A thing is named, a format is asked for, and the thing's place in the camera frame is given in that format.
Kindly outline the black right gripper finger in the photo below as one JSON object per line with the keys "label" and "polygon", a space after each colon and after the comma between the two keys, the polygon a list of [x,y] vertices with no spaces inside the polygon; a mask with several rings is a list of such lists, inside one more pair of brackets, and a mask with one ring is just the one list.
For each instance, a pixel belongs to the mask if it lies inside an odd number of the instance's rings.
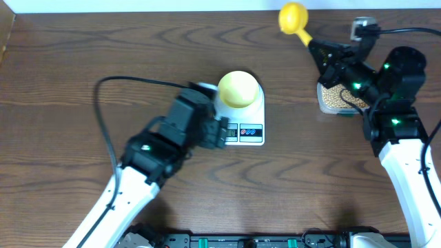
{"label": "black right gripper finger", "polygon": [[338,61],[340,55],[337,54],[312,54],[311,41],[308,45],[308,50],[312,55],[314,62],[320,74],[324,74],[327,70],[338,72],[341,70],[341,62]]}
{"label": "black right gripper finger", "polygon": [[312,54],[354,55],[354,48],[344,43],[336,43],[321,39],[311,40]]}

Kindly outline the yellow measuring scoop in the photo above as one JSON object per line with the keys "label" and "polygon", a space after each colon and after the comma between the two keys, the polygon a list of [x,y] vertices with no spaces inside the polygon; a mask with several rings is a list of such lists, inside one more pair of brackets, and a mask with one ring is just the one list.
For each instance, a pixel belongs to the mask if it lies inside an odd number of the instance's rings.
{"label": "yellow measuring scoop", "polygon": [[308,47],[312,36],[305,30],[309,20],[306,7],[301,3],[286,3],[278,14],[278,25],[284,34],[295,34],[305,47]]}

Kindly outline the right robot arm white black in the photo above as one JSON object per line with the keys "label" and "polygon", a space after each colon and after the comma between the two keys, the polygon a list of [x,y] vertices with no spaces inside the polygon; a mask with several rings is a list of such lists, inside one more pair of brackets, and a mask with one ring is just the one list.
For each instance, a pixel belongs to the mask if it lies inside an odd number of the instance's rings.
{"label": "right robot arm white black", "polygon": [[392,49],[379,71],[365,63],[369,48],[313,39],[308,44],[329,89],[341,84],[363,100],[363,133],[387,171],[409,230],[412,247],[440,246],[440,179],[430,143],[414,107],[425,82],[426,59],[408,46]]}

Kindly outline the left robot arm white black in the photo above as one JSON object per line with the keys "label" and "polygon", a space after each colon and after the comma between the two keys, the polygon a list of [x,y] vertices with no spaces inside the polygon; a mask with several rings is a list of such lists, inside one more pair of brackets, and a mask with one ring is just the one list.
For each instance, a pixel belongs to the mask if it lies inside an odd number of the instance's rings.
{"label": "left robot arm white black", "polygon": [[225,117],[215,117],[216,90],[184,88],[167,116],[151,121],[125,147],[116,173],[66,247],[113,247],[139,212],[156,198],[199,146],[223,148]]}

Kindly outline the white digital kitchen scale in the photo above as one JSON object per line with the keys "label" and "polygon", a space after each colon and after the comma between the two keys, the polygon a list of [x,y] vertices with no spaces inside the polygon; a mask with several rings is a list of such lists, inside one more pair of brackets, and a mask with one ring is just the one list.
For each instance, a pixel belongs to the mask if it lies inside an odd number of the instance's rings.
{"label": "white digital kitchen scale", "polygon": [[261,146],[265,143],[265,95],[258,85],[257,99],[244,108],[232,108],[220,98],[221,87],[217,87],[214,100],[216,119],[228,118],[226,145]]}

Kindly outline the pale yellow bowl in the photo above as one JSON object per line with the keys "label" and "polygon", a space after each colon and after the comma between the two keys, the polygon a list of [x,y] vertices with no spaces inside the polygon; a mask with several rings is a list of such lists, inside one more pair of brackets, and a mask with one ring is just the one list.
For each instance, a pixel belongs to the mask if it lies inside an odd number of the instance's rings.
{"label": "pale yellow bowl", "polygon": [[229,72],[218,83],[220,100],[232,108],[251,105],[257,99],[258,93],[258,81],[248,72]]}

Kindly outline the clear plastic container of soybeans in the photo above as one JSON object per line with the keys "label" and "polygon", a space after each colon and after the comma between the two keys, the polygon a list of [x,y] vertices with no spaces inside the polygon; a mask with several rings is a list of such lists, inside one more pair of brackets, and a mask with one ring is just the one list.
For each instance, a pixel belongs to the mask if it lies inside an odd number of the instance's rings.
{"label": "clear plastic container of soybeans", "polygon": [[351,104],[360,110],[369,107],[363,100],[352,96],[343,85],[327,89],[318,83],[317,97],[319,108],[325,114],[358,114],[358,110]]}

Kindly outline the cardboard panel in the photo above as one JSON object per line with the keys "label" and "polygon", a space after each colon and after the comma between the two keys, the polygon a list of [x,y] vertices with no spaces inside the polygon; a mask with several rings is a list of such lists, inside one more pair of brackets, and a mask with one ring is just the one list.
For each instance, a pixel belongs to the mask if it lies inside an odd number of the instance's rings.
{"label": "cardboard panel", "polygon": [[0,3],[0,62],[6,52],[16,14],[1,0]]}

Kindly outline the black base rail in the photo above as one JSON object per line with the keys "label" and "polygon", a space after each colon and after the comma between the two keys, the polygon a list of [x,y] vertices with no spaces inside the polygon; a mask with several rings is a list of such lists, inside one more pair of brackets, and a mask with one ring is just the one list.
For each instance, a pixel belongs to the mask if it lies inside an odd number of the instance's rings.
{"label": "black base rail", "polygon": [[377,242],[385,242],[388,247],[410,247],[411,239],[407,235],[381,235],[373,227],[353,227],[338,233],[310,228],[302,234],[292,235],[215,235],[193,234],[183,231],[177,233],[160,233],[148,225],[131,226],[117,241],[116,246],[153,247],[153,248],[290,248],[290,247],[353,247],[352,236],[365,234]]}

